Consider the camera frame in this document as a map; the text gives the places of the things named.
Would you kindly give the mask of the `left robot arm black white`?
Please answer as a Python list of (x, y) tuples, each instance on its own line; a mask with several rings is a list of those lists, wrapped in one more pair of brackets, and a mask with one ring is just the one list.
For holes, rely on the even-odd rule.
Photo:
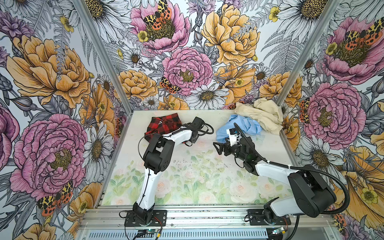
[(153, 218), (155, 195), (162, 173), (171, 163), (174, 148), (180, 144), (191, 146), (203, 135), (214, 133), (212, 126), (199, 117), (191, 123), (182, 125), (179, 129), (164, 135), (153, 134), (149, 145), (142, 156), (145, 167), (145, 181), (139, 198), (133, 205), (133, 213), (144, 225)]

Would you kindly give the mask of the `red black plaid cloth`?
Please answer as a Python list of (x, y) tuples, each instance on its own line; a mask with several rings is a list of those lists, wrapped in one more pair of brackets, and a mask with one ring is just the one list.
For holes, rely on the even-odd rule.
[(152, 117), (145, 133), (145, 140), (150, 142), (156, 134), (169, 134), (178, 130), (182, 125), (182, 121), (177, 113), (162, 117)]

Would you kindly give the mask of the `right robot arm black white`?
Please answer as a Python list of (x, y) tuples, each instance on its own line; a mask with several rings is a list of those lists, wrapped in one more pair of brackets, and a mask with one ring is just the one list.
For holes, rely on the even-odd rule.
[(322, 178), (322, 172), (311, 167), (291, 167), (271, 162), (263, 158), (255, 149), (249, 137), (231, 143), (213, 143), (219, 155), (234, 156), (243, 162), (243, 167), (251, 174), (266, 177), (288, 185), (292, 196), (274, 198), (264, 205), (260, 215), (268, 224), (274, 224), (286, 215), (306, 215), (312, 218), (318, 215), (333, 215), (329, 207), (337, 197), (331, 187)]

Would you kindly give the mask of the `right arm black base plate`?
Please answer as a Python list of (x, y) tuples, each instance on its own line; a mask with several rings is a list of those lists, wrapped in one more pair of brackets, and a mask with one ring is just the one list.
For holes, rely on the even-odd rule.
[(248, 209), (244, 218), (251, 226), (289, 226), (292, 224), (288, 215), (278, 217), (266, 209)]

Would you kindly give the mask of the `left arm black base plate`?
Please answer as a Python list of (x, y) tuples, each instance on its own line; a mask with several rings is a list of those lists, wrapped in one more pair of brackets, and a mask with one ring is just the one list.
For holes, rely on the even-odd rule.
[(128, 211), (125, 217), (125, 227), (164, 227), (167, 222), (166, 210), (152, 210), (143, 213)]

